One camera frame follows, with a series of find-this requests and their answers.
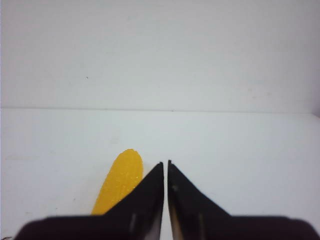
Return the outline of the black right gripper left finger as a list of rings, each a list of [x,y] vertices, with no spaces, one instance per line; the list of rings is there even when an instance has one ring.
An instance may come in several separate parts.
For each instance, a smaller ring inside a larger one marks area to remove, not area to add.
[[[158,240],[164,204],[164,166],[102,215],[56,216],[25,224],[16,240]]]

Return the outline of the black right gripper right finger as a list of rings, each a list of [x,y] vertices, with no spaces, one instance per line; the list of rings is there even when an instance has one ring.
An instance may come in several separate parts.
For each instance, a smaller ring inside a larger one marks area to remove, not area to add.
[[[308,222],[285,216],[231,215],[169,160],[167,197],[175,240],[318,240]]]

